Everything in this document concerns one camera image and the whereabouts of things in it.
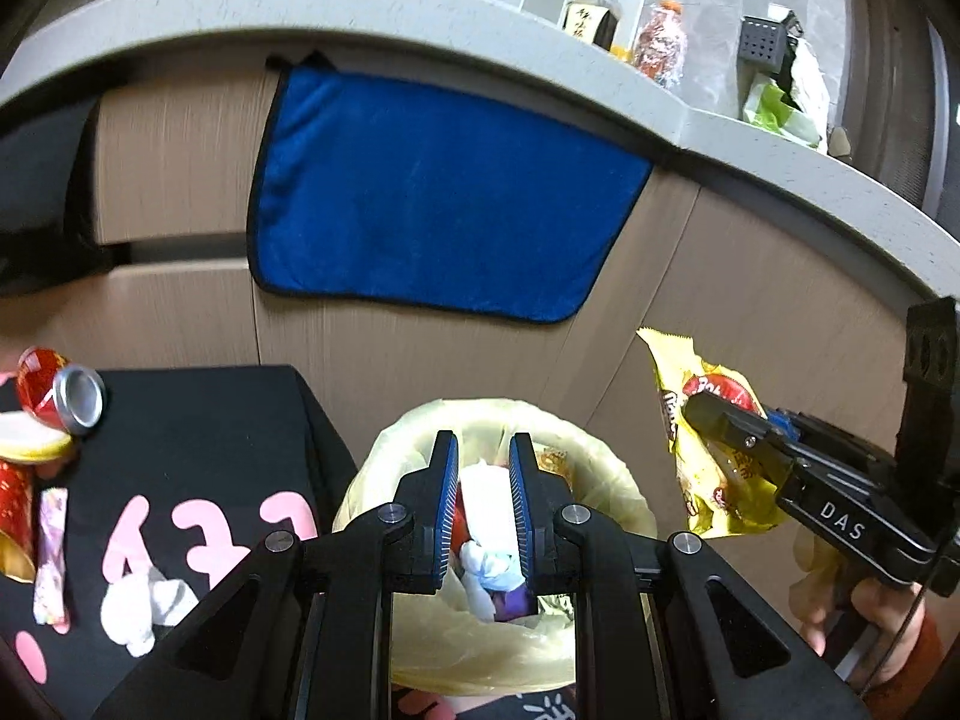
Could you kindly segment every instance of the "white countertop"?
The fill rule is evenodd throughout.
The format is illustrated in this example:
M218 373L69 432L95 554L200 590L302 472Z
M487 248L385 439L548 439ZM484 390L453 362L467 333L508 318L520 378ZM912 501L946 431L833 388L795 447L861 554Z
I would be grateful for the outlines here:
M122 52L184 37L269 30L416 44L577 95L675 148L800 199L933 293L960 295L960 244L897 194L811 148L690 108L606 52L494 0L97 0L18 47L0 77L0 105Z

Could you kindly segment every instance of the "bottle label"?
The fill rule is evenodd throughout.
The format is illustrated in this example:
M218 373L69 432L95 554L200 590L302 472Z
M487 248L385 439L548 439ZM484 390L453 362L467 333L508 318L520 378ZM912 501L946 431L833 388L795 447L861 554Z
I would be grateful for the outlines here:
M585 5L582 2L572 2L566 9L563 31L584 41L584 43L592 43L603 16L606 16L608 12L610 12L610 9L603 5Z

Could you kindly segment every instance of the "snack bag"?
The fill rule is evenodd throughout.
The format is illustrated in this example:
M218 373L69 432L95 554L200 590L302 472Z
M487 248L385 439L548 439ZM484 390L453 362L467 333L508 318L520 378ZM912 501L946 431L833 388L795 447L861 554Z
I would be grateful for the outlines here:
M637 335L650 347L661 391L667 444L677 459L677 479L689 528L704 538L762 533L786 519L776 488L760 465L730 447L709 445L683 418L683 404L703 389L766 418L750 382L735 370L711 365L693 351L693 339L646 327Z

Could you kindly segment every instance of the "blue towel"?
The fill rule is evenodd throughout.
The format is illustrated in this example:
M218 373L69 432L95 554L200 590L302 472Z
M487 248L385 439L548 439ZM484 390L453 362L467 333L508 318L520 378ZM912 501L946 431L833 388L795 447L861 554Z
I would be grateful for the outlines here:
M651 164L553 119L315 63L286 74L248 218L258 285L560 322Z

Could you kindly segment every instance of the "plastic-wrapped bottle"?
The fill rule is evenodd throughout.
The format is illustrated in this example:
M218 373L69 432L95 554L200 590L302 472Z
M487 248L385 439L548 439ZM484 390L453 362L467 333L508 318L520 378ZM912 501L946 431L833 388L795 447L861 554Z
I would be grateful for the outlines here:
M621 16L618 0L569 0L563 16L563 31L609 51Z
M680 23L682 13L678 1L661 0L634 44L634 67L664 89L676 84L683 74L686 33Z

